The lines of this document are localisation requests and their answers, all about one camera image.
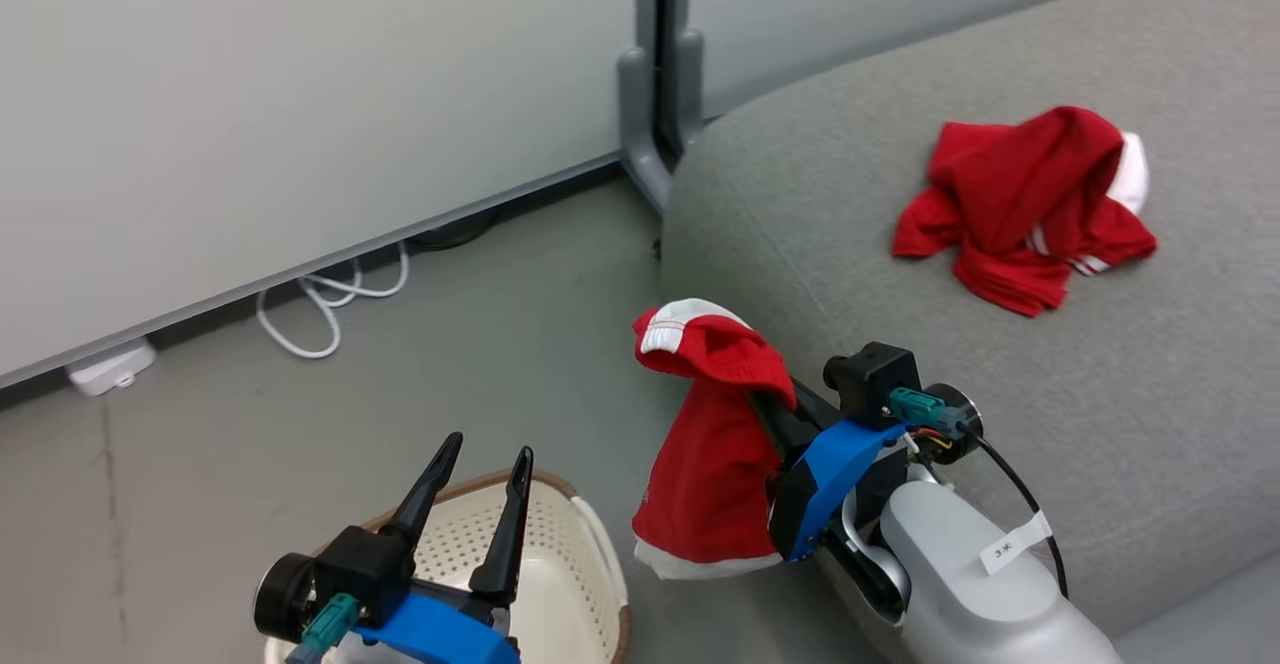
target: black cable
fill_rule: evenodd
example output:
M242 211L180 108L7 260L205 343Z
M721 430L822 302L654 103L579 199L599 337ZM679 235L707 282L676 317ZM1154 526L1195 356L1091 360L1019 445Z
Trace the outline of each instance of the black cable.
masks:
M986 452L987 455L991 455L992 462L995 462L997 467L1000 467L1001 471L1005 472L1005 476L1009 477L1011 482L1014 482L1014 486L1018 487L1019 494L1023 495L1023 499L1025 499L1027 504L1032 508L1032 514L1039 514L1041 512L1039 503L1036 500L1036 496L1032 494L1032 490L1027 487L1027 485L1023 482L1023 478L1018 476L1018 472L1015 472L1012 467L1010 467L1009 462L1005 462L1004 455L1001 455L996 450L996 447L992 447L991 441L987 441L986 439L982 439L982 436L977 435L977 432L973 432L969 429L968 423L957 423L956 429L959 429L961 432L965 432L965 435L968 436L973 436L973 441L978 447L982 447L982 450ZM1066 567L1065 564L1062 564L1062 553L1057 548L1057 540L1053 539L1053 535L1048 535L1047 537L1044 537L1044 544L1048 545L1048 551L1050 554L1053 555L1053 568L1057 569L1057 589L1059 591L1062 592L1062 599L1068 599Z
M928 454L925 454L924 452L920 452L919 454L915 454L915 461L919 462L919 464L922 464L922 467L924 467L924 471L928 472L931 477L933 477L933 481L936 481L936 482L941 482L942 481L942 480L938 478L938 473L933 471L933 463L929 462L929 455Z
M483 221L480 221L479 225L472 228L471 232L466 232L462 235L454 235L453 239L443 239L443 241L433 239L431 234L434 234L434 232L439 232L439 230L433 230L433 232L425 232L424 234L420 235L408 237L408 241L413 246L413 248L421 251L457 249L458 246L471 244L472 241L480 239L481 235L488 234L490 228L493 228L493 225L498 223L498 219L502 217L502 207L489 209L488 212L485 214L486 216L483 219ZM447 232L452 226L453 225L444 225L440 226L440 230Z

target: teal connector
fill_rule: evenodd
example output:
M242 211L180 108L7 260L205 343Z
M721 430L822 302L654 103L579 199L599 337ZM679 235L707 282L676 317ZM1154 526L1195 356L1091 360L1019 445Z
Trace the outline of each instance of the teal connector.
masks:
M938 417L946 412L945 400L937 397L897 386L888 394L888 409L899 421L914 423L918 427L933 427Z
M342 637L360 617L360 603L348 594L335 595L329 604L311 619L311 624L302 632L302 641L285 659L285 664L319 664L324 659L325 651L338 646Z
M899 421L906 422L909 429L933 427L945 432L947 439L964 439L957 423L965 422L968 415L932 394L897 386L888 394L888 409Z

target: white cable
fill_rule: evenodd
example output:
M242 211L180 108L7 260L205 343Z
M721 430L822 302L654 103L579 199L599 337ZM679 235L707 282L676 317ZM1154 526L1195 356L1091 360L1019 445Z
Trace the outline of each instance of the white cable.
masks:
M364 273L360 269L360 260L357 258L351 260L351 267L353 271L351 284L316 275L303 275L294 280L298 283L298 287L302 287L302 292L307 296L307 299L311 299L312 303L316 304L316 308L320 310L320 313L324 316L324 321L329 325L329 333L332 333L333 340L329 342L329 345L325 345L324 349L302 349L301 345L293 344L293 342L285 339L283 333L271 325L270 319L266 319L266 292L270 289L257 292L257 322L262 325L262 330L266 335L274 339L276 344L283 345L284 351L288 351L289 354L297 354L297 357L302 357L303 360L324 360L329 354L333 354L334 351L338 351L338 345L342 344L342 328L338 325L338 317L333 313L333 310L351 304L357 296L371 296L374 299L385 299L388 296L393 296L398 290L404 289L404 281L408 280L408 253L404 249L403 241L399 243L399 276L390 289L364 289L364 287L361 287L361 284L364 284ZM320 294L320 290L316 289L316 285L328 287L328 289L343 290L346 294L340 296L338 299L325 299L324 296Z
M902 444L906 445L906 450L909 450L911 454L914 455L920 454L920 447L911 440L911 435L908 435L908 432L902 435Z

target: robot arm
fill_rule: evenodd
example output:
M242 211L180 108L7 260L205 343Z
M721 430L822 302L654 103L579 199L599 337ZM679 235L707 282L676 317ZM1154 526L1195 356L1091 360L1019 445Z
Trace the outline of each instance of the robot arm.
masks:
M260 632L297 644L288 664L319 664L348 632L433 664L518 664L511 638L534 453L525 447L507 481L485 560L470 591L413 578L413 550L435 495L448 484L462 449L453 432L378 532L343 528L315 558L280 558L253 596Z
M1062 574L1056 582L1016 553L995 574L980 562L1005 532L940 486L932 464L983 447L1014 473L982 439L982 418L964 394L942 383L922 390L914 354L878 342L828 362L823 380L840 408L800 383L796 412L753 397L783 461L769 535L787 560L827 546L922 664L1120 661L1065 597ZM915 440L910 449L919 450L909 454L905 441Z

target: basket handle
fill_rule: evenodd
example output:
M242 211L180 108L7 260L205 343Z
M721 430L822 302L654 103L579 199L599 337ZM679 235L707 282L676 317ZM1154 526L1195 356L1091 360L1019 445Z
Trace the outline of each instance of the basket handle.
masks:
M595 509L591 509L591 505L585 499L572 496L570 500L577 507L577 512L586 523L586 531L591 535L591 546L595 549L595 555L604 565L604 571L608 572L614 591L618 594L618 604L626 606L627 582L622 578L622 564L618 562L617 551L613 550L609 534L604 530L604 523L600 522L600 517L596 516Z

